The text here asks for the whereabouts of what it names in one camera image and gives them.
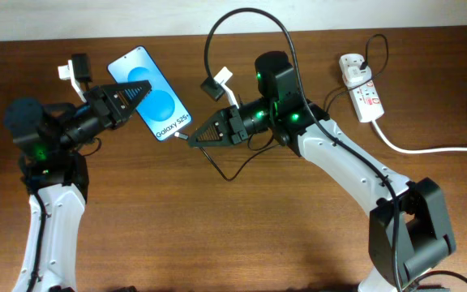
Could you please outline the blue Galaxy smartphone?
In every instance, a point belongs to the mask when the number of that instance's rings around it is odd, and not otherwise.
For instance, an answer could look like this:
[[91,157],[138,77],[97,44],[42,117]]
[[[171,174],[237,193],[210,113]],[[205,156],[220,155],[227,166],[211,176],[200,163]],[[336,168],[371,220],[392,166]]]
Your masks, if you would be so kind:
[[117,83],[147,80],[151,84],[151,92],[136,110],[158,141],[167,140],[191,124],[189,111],[144,46],[112,61],[107,71]]

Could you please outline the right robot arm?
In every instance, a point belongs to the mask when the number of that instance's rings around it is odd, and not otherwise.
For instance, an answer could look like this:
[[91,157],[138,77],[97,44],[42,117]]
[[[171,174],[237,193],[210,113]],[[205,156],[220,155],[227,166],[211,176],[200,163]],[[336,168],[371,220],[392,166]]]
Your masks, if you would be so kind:
[[431,179],[413,182],[357,146],[317,105],[302,98],[286,53],[255,60],[260,99],[220,109],[188,140],[192,148],[229,147],[271,131],[298,157],[317,165],[369,217],[374,265],[360,291],[411,291],[456,250],[445,197]]

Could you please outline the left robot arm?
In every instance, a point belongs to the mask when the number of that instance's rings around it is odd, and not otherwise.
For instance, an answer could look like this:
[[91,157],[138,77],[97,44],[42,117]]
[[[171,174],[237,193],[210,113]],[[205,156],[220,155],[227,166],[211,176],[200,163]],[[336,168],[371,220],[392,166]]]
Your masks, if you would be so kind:
[[23,97],[4,116],[20,150],[30,226],[16,291],[74,291],[79,225],[88,202],[88,167],[80,153],[106,130],[122,127],[151,92],[148,81],[96,86],[84,103],[42,105]]

